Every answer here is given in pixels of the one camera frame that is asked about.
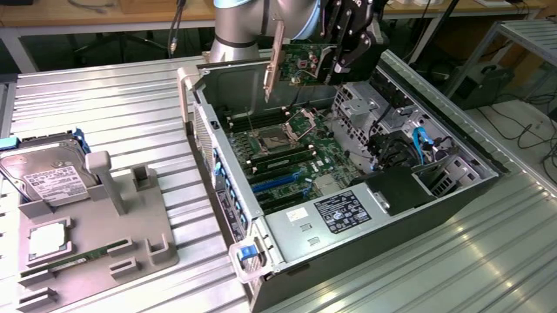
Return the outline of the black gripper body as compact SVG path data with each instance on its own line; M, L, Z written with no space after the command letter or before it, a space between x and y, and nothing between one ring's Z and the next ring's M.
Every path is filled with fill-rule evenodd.
M321 37L345 44L380 17L380 1L321 1Z

